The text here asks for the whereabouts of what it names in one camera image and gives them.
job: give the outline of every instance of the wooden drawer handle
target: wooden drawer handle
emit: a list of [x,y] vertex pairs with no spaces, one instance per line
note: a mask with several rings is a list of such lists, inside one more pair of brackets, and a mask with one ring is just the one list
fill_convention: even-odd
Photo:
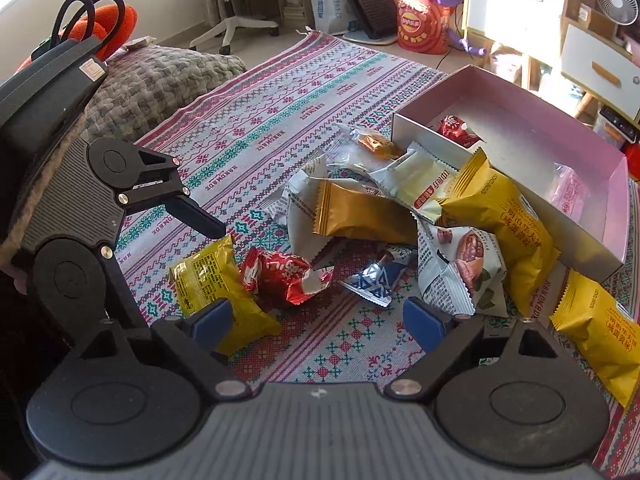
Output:
[[622,88],[622,81],[619,78],[614,76],[609,70],[604,68],[602,65],[597,64],[595,61],[591,61],[591,67],[594,69],[595,73],[599,76],[602,76],[604,79],[609,81],[613,86],[618,88]]

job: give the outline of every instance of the red snack package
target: red snack package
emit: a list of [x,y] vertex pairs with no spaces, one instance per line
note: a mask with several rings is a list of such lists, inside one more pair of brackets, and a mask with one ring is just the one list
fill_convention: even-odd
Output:
[[240,265],[246,290],[296,305],[325,290],[333,276],[333,267],[313,270],[304,258],[256,247],[249,249]]
[[448,115],[440,121],[438,133],[464,148],[471,148],[478,140],[482,140],[465,121],[455,115]]

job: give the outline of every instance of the red object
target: red object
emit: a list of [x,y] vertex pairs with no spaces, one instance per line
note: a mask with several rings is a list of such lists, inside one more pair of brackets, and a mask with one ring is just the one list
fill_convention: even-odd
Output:
[[313,270],[299,256],[252,247],[240,265],[240,279],[252,294],[300,304],[325,290],[334,268]]
[[450,15],[451,7],[437,0],[398,0],[398,43],[413,52],[446,54]]
[[624,149],[626,156],[626,164],[629,167],[629,173],[637,180],[640,178],[640,147],[637,144],[627,144]]
[[471,148],[478,140],[482,140],[465,121],[455,115],[448,115],[440,121],[438,133],[465,148]]
[[[136,12],[136,9],[131,6],[125,6],[124,11],[124,21],[122,22],[120,30],[111,39],[111,41],[107,43],[101,50],[99,50],[98,54],[96,54],[96,57],[101,61],[105,61],[111,54],[113,54],[116,50],[123,46],[132,35],[133,29],[136,27],[136,23],[138,22],[138,13]],[[95,9],[95,25],[92,35],[98,37],[100,40],[104,40],[104,38],[106,38],[107,35],[111,32],[111,29],[115,26],[117,20],[117,5],[112,4],[97,7],[97,9]],[[78,22],[71,29],[69,38],[80,41],[82,40],[82,38],[84,38],[85,30],[86,17],[78,20]],[[20,72],[20,70],[22,70],[26,66],[29,66],[30,64],[31,56],[29,56],[22,62],[20,68],[18,68],[16,72]]]

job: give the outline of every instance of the red bucket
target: red bucket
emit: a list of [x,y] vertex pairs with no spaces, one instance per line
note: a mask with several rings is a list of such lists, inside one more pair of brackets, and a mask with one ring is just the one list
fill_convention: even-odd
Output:
[[437,0],[398,0],[398,43],[422,54],[447,53],[450,15],[451,7]]

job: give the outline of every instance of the white chair base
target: white chair base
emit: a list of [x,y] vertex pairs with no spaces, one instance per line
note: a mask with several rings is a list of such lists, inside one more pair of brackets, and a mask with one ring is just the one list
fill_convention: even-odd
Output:
[[242,16],[231,16],[229,18],[225,18],[220,23],[218,23],[211,30],[205,32],[202,36],[199,36],[195,40],[191,41],[189,44],[190,48],[195,48],[198,45],[204,43],[205,41],[209,41],[215,36],[225,33],[225,37],[222,40],[222,47],[220,47],[220,54],[229,54],[231,39],[234,36],[236,28],[245,27],[245,28],[271,28],[274,31],[278,31],[278,24],[276,22],[272,22],[270,20],[254,20],[253,18],[243,18]]

